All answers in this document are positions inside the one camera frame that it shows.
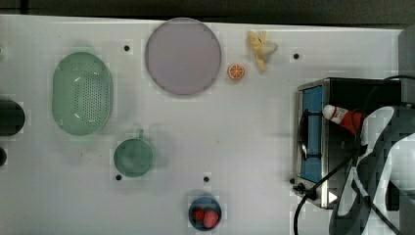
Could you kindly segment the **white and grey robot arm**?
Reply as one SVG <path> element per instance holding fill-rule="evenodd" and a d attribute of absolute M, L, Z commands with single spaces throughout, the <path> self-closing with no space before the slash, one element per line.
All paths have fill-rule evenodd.
<path fill-rule="evenodd" d="M 414 198 L 414 110 L 382 107 L 362 121 L 364 152 L 349 167 L 342 195 L 335 206 L 330 235 L 402 235 L 387 210 L 393 184 Z"/>

